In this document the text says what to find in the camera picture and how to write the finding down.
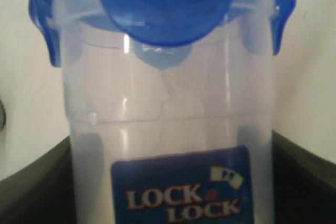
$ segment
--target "clear plastic container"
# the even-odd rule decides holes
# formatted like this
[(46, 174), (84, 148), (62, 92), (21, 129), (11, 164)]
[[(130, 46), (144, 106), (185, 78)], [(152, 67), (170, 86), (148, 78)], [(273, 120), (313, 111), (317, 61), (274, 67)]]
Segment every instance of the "clear plastic container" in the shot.
[(211, 33), (174, 48), (116, 29), (100, 0), (52, 0), (52, 11), (79, 224), (114, 223), (116, 162), (238, 146), (249, 150), (254, 222), (274, 223), (275, 0), (233, 0)]

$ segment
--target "black surface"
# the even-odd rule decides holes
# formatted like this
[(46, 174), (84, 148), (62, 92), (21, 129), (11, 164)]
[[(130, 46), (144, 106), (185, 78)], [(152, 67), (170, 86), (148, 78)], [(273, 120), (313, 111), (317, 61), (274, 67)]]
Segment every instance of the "black surface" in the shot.
[[(276, 223), (336, 223), (336, 167), (277, 133), (274, 133), (273, 146)], [(20, 181), (24, 176), (43, 170), (44, 163), (56, 156), (58, 161), (49, 172), (23, 193)], [(75, 224), (69, 140), (21, 173), (1, 182), (0, 195), (1, 224)]]

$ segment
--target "lid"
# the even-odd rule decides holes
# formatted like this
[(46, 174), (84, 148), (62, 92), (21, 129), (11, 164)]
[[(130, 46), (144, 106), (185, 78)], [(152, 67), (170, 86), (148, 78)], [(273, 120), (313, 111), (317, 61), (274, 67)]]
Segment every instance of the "lid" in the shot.
[[(220, 25), (232, 1), (101, 0), (101, 3), (117, 29), (145, 44), (175, 47), (194, 42)], [(29, 0), (29, 14), (46, 40), (51, 64), (59, 67), (59, 36), (52, 21), (51, 2)], [(296, 0), (276, 0), (277, 14), (272, 19), (275, 55), (295, 4)]]

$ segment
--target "label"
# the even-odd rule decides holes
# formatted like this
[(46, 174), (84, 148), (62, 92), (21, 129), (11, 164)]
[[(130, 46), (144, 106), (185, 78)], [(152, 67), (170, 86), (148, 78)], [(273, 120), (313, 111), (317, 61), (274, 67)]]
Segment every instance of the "label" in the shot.
[(253, 224), (245, 147), (117, 162), (116, 224)]

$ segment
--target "white icon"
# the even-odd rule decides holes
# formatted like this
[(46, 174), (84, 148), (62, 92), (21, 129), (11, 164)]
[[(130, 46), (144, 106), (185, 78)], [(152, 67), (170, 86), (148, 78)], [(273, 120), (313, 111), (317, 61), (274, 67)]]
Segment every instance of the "white icon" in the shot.
[(236, 190), (239, 190), (244, 182), (242, 175), (222, 166), (211, 167), (210, 180), (213, 182), (228, 182)]

